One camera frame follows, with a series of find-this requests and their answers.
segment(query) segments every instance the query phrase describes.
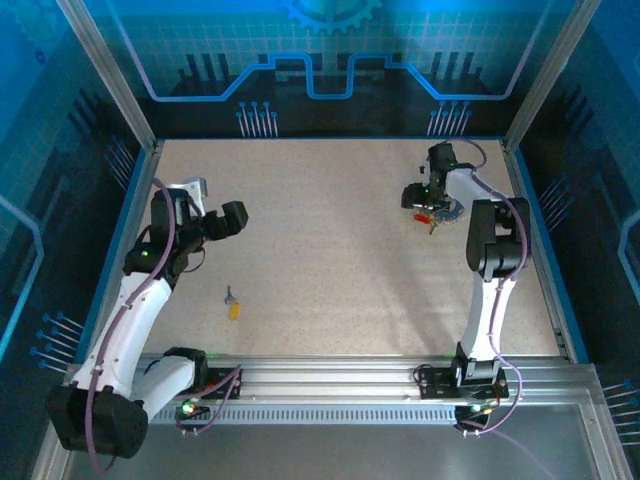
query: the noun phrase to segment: beige table surface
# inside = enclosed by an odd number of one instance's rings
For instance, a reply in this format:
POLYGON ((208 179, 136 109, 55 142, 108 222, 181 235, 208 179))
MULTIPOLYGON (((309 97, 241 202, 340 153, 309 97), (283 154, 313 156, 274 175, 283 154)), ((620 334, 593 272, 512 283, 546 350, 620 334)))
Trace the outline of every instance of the beige table surface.
MULTIPOLYGON (((165 183, 207 179, 207 210, 242 200, 240 235, 210 242, 196 272, 184 274, 145 351, 172 346, 210 353, 451 354, 471 302, 465 259, 469 215, 427 227, 400 208, 420 181, 429 140, 167 141, 157 171, 165 183), (226 287, 242 305, 236 322, 226 287)), ((497 141, 481 144, 481 177, 511 193, 497 141)), ((457 142, 458 161, 479 163, 457 142)), ((143 225, 148 223, 148 212, 143 225)), ((199 256, 192 262, 197 263, 199 256)), ((535 267, 516 285, 502 350, 557 355, 535 267)))

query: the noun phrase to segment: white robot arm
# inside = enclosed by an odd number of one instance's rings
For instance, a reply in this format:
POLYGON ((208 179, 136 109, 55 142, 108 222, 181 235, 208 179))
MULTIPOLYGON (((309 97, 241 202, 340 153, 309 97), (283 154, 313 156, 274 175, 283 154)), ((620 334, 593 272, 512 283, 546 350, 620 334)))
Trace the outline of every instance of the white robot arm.
POLYGON ((451 367, 457 387, 492 386, 503 375, 493 347, 500 349, 507 301, 517 281, 512 272, 529 237, 527 200, 506 199, 475 171, 471 164, 458 163, 450 143, 440 143, 429 149, 427 165, 421 168, 425 181, 409 185, 402 194, 403 208, 427 215, 446 211, 453 200, 471 212, 466 253, 474 286, 469 322, 451 367), (505 199, 522 220, 526 238, 505 199))
POLYGON ((170 241, 167 205, 158 192, 151 201, 151 225, 127 254, 116 304, 95 346, 70 385, 56 386, 49 394, 49 415, 62 446, 68 450, 89 450, 84 415, 90 390, 95 393, 91 409, 95 451, 130 458, 140 448, 148 422, 162 407, 180 393, 201 392, 207 386, 206 353, 189 348, 165 352, 135 382, 134 374, 153 323, 189 264, 188 256, 202 250, 206 241, 238 234, 245 227, 248 214, 242 202, 222 205, 224 216, 218 216, 216 211, 205 213, 204 179, 195 178, 167 188, 176 228, 166 263, 131 300, 132 293, 162 264, 160 260, 170 241), (150 239, 144 241, 147 233, 150 239), (106 353, 97 364, 101 347, 106 348, 106 353), (92 386, 95 372, 99 375, 97 384, 92 386))

